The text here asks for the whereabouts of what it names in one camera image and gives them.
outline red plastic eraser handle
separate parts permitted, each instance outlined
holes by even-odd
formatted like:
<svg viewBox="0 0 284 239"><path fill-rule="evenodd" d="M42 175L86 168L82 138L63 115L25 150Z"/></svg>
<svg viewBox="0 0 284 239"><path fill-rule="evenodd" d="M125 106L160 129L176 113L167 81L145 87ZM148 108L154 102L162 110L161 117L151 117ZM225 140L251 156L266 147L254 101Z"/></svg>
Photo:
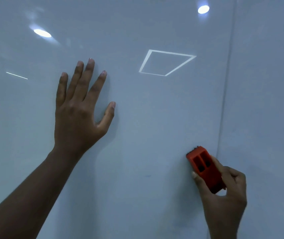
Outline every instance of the red plastic eraser handle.
<svg viewBox="0 0 284 239"><path fill-rule="evenodd" d="M216 168L210 154L205 148L201 146L194 148L186 155L186 158L213 194L226 188L221 173Z"/></svg>

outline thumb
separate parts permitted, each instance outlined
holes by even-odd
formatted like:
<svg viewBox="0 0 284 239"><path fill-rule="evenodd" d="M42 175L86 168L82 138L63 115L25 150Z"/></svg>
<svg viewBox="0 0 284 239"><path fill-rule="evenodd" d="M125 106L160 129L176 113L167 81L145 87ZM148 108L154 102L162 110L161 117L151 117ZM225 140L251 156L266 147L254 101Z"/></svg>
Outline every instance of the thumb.
<svg viewBox="0 0 284 239"><path fill-rule="evenodd" d="M101 129L104 132L104 134L107 133L109 126L111 125L112 119L114 117L115 107L116 107L116 103L114 101L108 104L108 107L106 108L104 112L104 116L102 117L102 120L100 121L98 125L98 128Z"/></svg>
<svg viewBox="0 0 284 239"><path fill-rule="evenodd" d="M203 196L212 194L205 181L194 171L192 172L192 178L194 179L196 186L199 189L201 198L203 198Z"/></svg>

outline forearm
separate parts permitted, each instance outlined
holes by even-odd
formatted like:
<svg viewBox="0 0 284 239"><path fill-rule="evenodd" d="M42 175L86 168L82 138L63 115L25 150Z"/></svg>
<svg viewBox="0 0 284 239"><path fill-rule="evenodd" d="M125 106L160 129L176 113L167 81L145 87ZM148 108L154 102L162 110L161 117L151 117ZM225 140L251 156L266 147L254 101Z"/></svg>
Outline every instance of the forearm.
<svg viewBox="0 0 284 239"><path fill-rule="evenodd" d="M0 238L36 238L80 156L53 149L1 204Z"/></svg>

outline left hand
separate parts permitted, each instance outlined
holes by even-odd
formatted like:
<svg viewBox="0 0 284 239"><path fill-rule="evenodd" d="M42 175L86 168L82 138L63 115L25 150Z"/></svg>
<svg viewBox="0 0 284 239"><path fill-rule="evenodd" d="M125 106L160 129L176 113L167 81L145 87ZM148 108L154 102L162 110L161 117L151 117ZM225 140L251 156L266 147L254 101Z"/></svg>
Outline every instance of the left hand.
<svg viewBox="0 0 284 239"><path fill-rule="evenodd" d="M88 92L94 60L89 59L85 70L77 63L67 89L68 74L63 72L56 97L55 149L82 156L103 137L114 117L115 102L110 102L99 123L94 121L94 108L107 77L103 71Z"/></svg>

